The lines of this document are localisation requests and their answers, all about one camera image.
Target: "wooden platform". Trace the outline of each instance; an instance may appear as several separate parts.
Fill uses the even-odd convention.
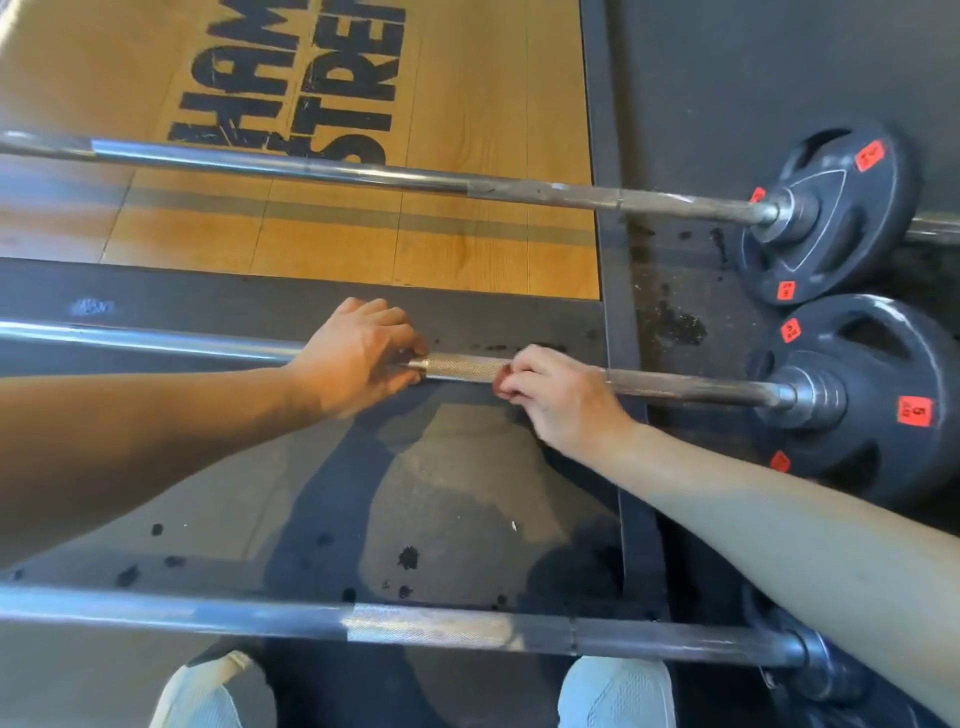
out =
[[[578,6],[12,2],[0,123],[590,183]],[[0,158],[0,255],[599,296],[587,211],[38,159]]]

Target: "black weight plate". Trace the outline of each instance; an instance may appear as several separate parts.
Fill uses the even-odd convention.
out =
[[[829,129],[805,139],[780,179],[758,188],[789,187],[813,196],[816,224],[794,244],[763,244],[746,229],[735,258],[744,284],[774,305],[806,303],[849,290],[898,245],[913,221],[921,190],[913,146],[876,123]]]
[[[755,411],[763,462],[887,507],[938,488],[960,468],[960,350],[926,314],[870,295],[801,306],[752,358],[764,379],[787,364],[843,382],[847,409],[824,430],[780,430]]]

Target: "red label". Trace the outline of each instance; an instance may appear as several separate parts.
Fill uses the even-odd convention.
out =
[[[780,335],[783,341],[789,344],[801,334],[800,322],[797,319],[790,319],[786,324],[780,327]]]
[[[858,170],[866,172],[875,164],[883,161],[883,158],[886,156],[887,150],[884,148],[883,142],[878,139],[877,141],[870,142],[870,144],[861,149],[859,154],[854,158],[854,161],[856,162],[856,168]]]
[[[897,422],[914,427],[930,427],[933,424],[933,400],[901,397],[897,404]]]
[[[795,280],[782,280],[777,286],[778,301],[793,301],[793,294],[797,291],[797,282]]]
[[[770,467],[775,471],[780,471],[781,473],[790,472],[790,458],[786,456],[786,453],[783,450],[779,449],[770,459]]]

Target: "right hand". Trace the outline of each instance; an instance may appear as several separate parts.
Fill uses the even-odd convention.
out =
[[[383,299],[347,299],[283,369],[306,397],[312,419],[344,418],[420,381],[417,372],[393,365],[426,353],[402,308]]]
[[[545,347],[517,354],[493,391],[526,410],[543,442],[588,466],[636,426],[602,370]]]

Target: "weight plate hole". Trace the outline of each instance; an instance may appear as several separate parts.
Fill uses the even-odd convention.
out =
[[[774,364],[776,363],[773,352],[764,352],[756,365],[756,379],[760,381],[765,381],[770,378],[770,375],[774,372]]]
[[[855,450],[817,480],[838,491],[859,496],[870,487],[880,470],[880,450],[876,443],[868,443]]]
[[[906,345],[898,336],[877,319],[870,316],[854,319],[844,325],[837,331],[837,336],[867,347],[868,349],[884,352],[894,356],[900,361],[910,361],[912,358],[910,350],[906,348]]]
[[[806,167],[817,156],[817,152],[827,146],[831,141],[842,138],[853,133],[852,129],[827,129],[817,133],[804,142],[800,154],[793,162],[793,170],[801,170]]]

